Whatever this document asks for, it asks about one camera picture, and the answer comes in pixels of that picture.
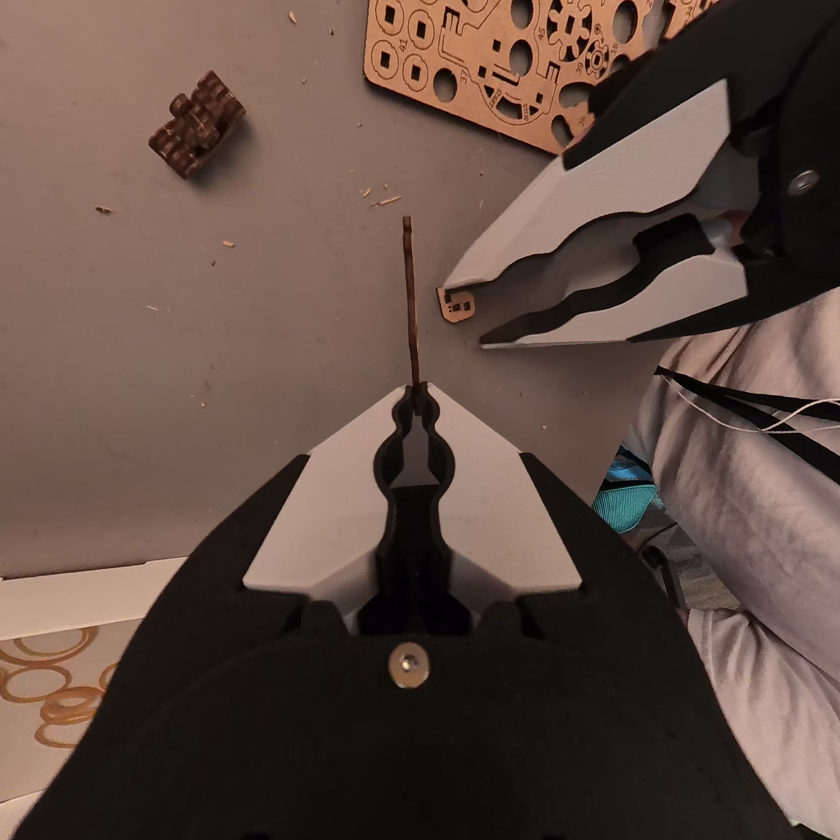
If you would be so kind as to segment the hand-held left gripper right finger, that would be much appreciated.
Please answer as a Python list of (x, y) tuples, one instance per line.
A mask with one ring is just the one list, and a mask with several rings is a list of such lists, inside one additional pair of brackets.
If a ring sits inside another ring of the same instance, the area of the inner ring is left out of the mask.
[(522, 452), (434, 384), (434, 432), (454, 471), (437, 504), (451, 552), (448, 591), (478, 623), (493, 603), (576, 592), (581, 575), (522, 461)]

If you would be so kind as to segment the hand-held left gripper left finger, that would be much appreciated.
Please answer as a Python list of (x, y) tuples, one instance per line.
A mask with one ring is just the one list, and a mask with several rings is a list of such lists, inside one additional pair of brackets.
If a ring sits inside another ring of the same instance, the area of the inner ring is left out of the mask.
[(387, 492), (405, 468), (413, 424), (408, 385), (396, 388), (308, 453), (243, 585), (331, 602), (345, 621), (379, 592), (375, 552)]

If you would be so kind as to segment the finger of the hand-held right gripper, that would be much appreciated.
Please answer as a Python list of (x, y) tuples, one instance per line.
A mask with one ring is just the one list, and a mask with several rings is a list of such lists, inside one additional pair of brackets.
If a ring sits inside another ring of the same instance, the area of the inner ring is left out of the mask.
[(567, 293), (482, 335), (483, 349), (616, 343), (690, 334), (677, 322), (745, 298), (744, 268), (725, 217), (681, 214), (633, 238), (636, 264), (598, 287)]
[(563, 291), (604, 285), (629, 267), (629, 233), (609, 217), (658, 216), (688, 203), (702, 216), (745, 210), (745, 160), (728, 145), (728, 80), (721, 79), (582, 164), (550, 163), (478, 237), (444, 282), (465, 291), (535, 258), (565, 268)]

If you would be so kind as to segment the small wooden plate with holes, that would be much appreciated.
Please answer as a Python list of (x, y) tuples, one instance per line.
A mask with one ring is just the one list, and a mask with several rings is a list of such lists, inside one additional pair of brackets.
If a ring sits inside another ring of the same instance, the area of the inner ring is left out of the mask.
[(468, 289), (436, 288), (438, 306), (445, 321), (462, 322), (474, 316), (476, 303), (474, 294)]

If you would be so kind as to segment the long wooden part with holes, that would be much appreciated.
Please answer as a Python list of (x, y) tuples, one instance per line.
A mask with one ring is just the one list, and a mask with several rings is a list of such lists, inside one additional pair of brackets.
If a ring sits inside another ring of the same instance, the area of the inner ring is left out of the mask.
[(402, 252), (406, 289), (406, 334), (411, 367), (411, 390), (413, 412), (420, 417), (423, 412), (422, 378), (419, 366), (417, 332), (417, 294), (413, 255), (413, 221), (408, 215), (402, 217)]

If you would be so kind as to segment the laser-cut wooden parts sheet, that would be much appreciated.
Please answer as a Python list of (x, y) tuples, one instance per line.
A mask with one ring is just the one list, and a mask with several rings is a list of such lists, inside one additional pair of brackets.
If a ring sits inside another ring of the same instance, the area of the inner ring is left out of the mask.
[(709, 7), (718, 1), (665, 1), (665, 26), (660, 42), (675, 37), (694, 18), (704, 14)]
[(372, 84), (561, 153), (592, 123), (593, 88), (656, 45), (664, 2), (369, 2)]

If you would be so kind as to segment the teal cloth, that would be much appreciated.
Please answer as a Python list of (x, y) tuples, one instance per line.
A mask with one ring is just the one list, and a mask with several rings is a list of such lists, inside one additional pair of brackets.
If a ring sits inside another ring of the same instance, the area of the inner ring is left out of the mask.
[(592, 509), (615, 532), (635, 530), (650, 509), (664, 510), (647, 462), (621, 445), (595, 495)]

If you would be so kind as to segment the black plastic clip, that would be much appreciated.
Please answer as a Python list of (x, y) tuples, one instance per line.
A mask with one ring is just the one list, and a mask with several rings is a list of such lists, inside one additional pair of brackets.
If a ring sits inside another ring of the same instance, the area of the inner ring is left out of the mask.
[(686, 610), (686, 598), (674, 563), (653, 544), (640, 549), (639, 556), (663, 588), (669, 603), (677, 610)]

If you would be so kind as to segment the person's white clothing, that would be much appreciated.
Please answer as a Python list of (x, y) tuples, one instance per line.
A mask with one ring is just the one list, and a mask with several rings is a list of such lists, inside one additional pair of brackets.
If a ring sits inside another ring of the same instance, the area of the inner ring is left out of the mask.
[(686, 616), (730, 729), (784, 813), (838, 838), (838, 477), (791, 450), (814, 443), (838, 464), (838, 421), (792, 425), (753, 432), (656, 375), (626, 444), (740, 603)]

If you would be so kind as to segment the white box with gold rings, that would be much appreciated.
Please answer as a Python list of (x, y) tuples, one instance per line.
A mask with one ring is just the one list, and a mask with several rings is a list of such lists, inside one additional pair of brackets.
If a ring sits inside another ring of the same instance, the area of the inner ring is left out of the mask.
[(2, 581), (2, 838), (77, 747), (131, 637), (184, 561)]

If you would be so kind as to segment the small dark brown wooden assembly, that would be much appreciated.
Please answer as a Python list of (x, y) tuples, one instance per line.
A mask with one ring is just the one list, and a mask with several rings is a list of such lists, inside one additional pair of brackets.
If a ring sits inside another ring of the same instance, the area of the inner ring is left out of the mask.
[(170, 119), (148, 145), (184, 181), (212, 159), (247, 111), (219, 75), (210, 70), (191, 93), (179, 93), (169, 106)]

